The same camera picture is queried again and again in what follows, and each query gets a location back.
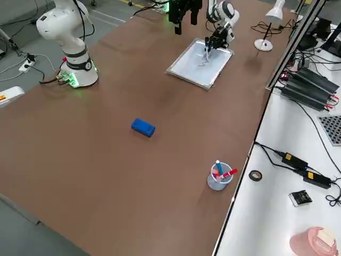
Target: power strip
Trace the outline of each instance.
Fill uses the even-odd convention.
[[[36,63],[35,61],[26,60],[23,63],[23,65],[19,68],[19,71],[26,73],[35,63]]]

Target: red marker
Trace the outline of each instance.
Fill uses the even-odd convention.
[[[237,169],[233,169],[227,173],[224,173],[223,175],[220,175],[220,176],[216,176],[215,178],[217,179],[217,181],[221,181],[222,179],[228,177],[228,176],[231,176],[231,175],[234,175],[235,173],[237,173],[238,170]]]

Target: desk lamp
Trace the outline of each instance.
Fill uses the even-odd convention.
[[[285,0],[277,0],[274,7],[268,11],[268,13],[265,15],[267,21],[270,23],[265,36],[263,39],[257,39],[254,43],[255,47],[263,52],[268,52],[271,51],[273,46],[272,43],[266,39],[270,29],[271,29],[271,24],[273,23],[280,23],[283,19],[283,12],[282,12],[282,8],[284,6],[284,3],[286,1]]]

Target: pen holder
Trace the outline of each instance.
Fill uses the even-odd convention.
[[[220,162],[223,173],[227,173],[232,170],[232,168],[225,163]],[[223,190],[227,184],[231,182],[233,179],[233,175],[227,176],[226,178],[222,179],[221,181],[217,181],[217,179],[213,176],[213,169],[217,170],[216,165],[212,165],[211,171],[209,172],[209,175],[207,177],[207,184],[208,186],[213,190]]]

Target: orange label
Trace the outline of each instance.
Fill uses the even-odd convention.
[[[308,178],[313,180],[314,179],[314,173],[308,172]]]

